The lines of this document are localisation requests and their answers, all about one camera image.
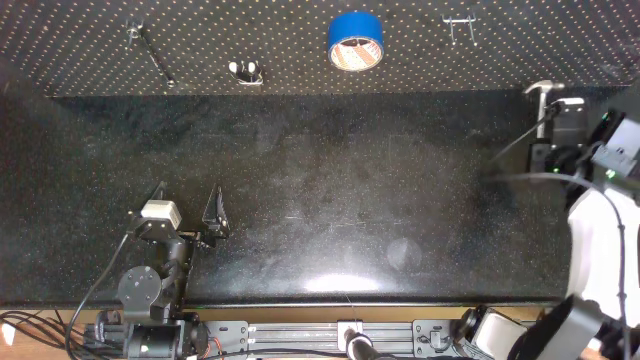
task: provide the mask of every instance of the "roll of tape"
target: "roll of tape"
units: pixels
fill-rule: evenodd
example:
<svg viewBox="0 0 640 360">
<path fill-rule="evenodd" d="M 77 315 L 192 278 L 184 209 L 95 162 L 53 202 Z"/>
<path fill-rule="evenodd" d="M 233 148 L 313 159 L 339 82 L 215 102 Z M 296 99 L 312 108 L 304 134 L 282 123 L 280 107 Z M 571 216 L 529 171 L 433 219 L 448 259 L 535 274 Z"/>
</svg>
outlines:
<svg viewBox="0 0 640 360">
<path fill-rule="evenodd" d="M 376 66 L 384 54 L 382 25 L 375 16 L 352 12 L 329 25 L 329 61 L 338 69 L 362 71 Z"/>
</svg>

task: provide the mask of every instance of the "hammer head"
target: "hammer head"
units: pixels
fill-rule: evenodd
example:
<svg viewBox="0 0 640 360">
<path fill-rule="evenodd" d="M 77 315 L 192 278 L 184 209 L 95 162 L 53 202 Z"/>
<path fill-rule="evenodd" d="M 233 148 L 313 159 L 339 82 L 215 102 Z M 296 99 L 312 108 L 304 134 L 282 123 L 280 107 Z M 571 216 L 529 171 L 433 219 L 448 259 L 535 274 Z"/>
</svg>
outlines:
<svg viewBox="0 0 640 360">
<path fill-rule="evenodd" d="M 524 91 L 525 94 L 530 93 L 534 89 L 540 88 L 540 92 L 548 93 L 551 90 L 562 90 L 564 89 L 563 83 L 553 83 L 551 80 L 542 80 L 537 83 L 529 86 L 527 90 Z"/>
</svg>

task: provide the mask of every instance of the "pegboard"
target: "pegboard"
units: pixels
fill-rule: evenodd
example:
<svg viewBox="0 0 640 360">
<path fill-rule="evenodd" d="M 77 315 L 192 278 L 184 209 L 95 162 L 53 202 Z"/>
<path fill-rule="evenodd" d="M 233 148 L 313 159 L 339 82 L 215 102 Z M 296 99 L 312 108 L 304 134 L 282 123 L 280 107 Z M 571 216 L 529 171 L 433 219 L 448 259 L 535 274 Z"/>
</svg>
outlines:
<svg viewBox="0 0 640 360">
<path fill-rule="evenodd" d="M 93 0 L 0 3 L 0 55 L 50 96 L 326 94 L 626 85 L 640 75 L 640 6 L 628 1 Z M 330 65 L 327 29 L 350 11 L 376 15 L 384 58 L 348 73 Z M 454 26 L 443 16 L 475 15 Z M 127 21 L 177 81 L 168 89 Z M 261 87 L 230 61 L 257 60 Z"/>
</svg>

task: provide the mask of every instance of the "black table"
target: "black table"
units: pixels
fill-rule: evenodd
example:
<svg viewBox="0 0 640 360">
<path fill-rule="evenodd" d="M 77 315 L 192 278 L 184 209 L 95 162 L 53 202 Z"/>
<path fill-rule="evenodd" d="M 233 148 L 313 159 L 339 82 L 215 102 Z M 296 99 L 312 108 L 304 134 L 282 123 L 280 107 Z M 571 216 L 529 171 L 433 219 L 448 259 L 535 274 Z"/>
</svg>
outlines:
<svg viewBox="0 0 640 360">
<path fill-rule="evenodd" d="M 599 102 L 616 89 L 573 89 Z M 233 233 L 197 249 L 188 307 L 543 303 L 565 294 L 556 184 L 481 181 L 532 125 L 520 91 L 2 98 L 0 306 L 74 307 L 160 181 L 202 227 L 214 183 Z M 524 170 L 526 144 L 502 163 Z M 118 305 L 128 243 L 90 307 Z"/>
</svg>

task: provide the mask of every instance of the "wooden floor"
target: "wooden floor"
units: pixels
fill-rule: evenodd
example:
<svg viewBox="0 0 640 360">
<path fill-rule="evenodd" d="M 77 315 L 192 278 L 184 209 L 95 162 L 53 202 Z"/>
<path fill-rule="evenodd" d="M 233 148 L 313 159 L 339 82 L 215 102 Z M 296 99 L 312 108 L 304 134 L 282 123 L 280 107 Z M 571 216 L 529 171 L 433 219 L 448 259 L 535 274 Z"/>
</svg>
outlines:
<svg viewBox="0 0 640 360">
<path fill-rule="evenodd" d="M 496 308 L 498 311 L 519 320 L 534 320 L 540 313 L 537 307 Z M 334 322 L 340 319 L 351 319 L 355 316 L 367 322 L 404 322 L 415 319 L 458 319 L 467 310 L 463 307 L 356 307 L 356 308 L 276 308 L 276 309 L 216 309 L 197 310 L 200 318 L 208 320 L 245 320 L 250 323 L 262 322 Z M 65 323 L 73 315 L 73 311 L 60 312 Z M 76 328 L 81 324 L 93 323 L 97 311 L 83 311 L 78 318 Z M 55 318 L 53 311 L 43 311 L 38 316 Z M 32 330 L 30 326 L 21 328 Z M 68 359 L 64 350 L 51 348 L 25 335 L 16 332 L 13 345 L 9 346 L 4 339 L 0 340 L 0 359 Z"/>
</svg>

